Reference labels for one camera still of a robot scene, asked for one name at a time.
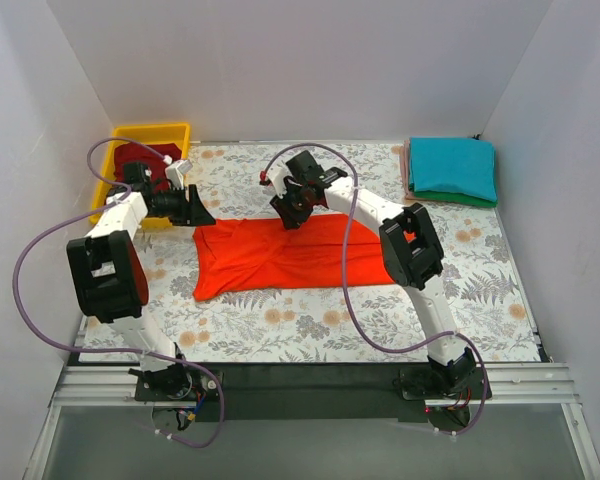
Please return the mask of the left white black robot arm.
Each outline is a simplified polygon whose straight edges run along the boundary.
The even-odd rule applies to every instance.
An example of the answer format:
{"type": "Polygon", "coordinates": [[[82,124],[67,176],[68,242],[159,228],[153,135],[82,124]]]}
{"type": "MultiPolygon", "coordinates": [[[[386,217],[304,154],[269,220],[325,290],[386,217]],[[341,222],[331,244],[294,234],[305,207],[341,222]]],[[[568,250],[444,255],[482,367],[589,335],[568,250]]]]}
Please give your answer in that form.
{"type": "Polygon", "coordinates": [[[179,346],[150,315],[148,280],[133,239],[148,217],[185,227],[210,226],[215,219],[197,187],[184,184],[190,162],[167,158],[164,163],[164,190],[151,179],[146,163],[126,164],[122,183],[107,194],[107,210],[85,237],[68,243],[67,256],[82,312],[109,325],[138,351],[140,368],[130,373],[149,390],[181,400],[203,393],[200,377],[181,363],[179,346]]]}

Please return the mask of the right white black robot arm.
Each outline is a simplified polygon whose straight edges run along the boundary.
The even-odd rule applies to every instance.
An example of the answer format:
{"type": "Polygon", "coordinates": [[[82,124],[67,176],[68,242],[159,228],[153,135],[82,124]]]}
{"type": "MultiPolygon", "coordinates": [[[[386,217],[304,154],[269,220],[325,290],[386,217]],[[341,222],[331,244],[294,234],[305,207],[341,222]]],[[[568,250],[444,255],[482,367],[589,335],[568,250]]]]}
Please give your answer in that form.
{"type": "Polygon", "coordinates": [[[404,206],[361,186],[353,166],[321,167],[310,144],[295,145],[297,155],[280,164],[272,158],[259,181],[271,186],[270,204],[287,230],[297,229],[322,206],[347,217],[346,229],[360,223],[377,235],[385,271],[409,296],[425,335],[428,364],[422,372],[399,380],[407,398],[486,400],[489,380],[472,341],[456,326],[442,280],[443,248],[428,211],[404,206]]]}

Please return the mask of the orange t shirt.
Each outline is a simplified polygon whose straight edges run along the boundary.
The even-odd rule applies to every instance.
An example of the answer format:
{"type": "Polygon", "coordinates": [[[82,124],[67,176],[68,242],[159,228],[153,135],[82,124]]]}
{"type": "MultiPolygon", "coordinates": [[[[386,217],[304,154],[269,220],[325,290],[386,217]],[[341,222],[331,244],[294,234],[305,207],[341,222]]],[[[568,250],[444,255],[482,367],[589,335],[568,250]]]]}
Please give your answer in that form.
{"type": "Polygon", "coordinates": [[[317,215],[298,230],[279,219],[218,220],[193,234],[199,275],[193,298],[258,289],[337,288],[347,217],[317,215]]]}

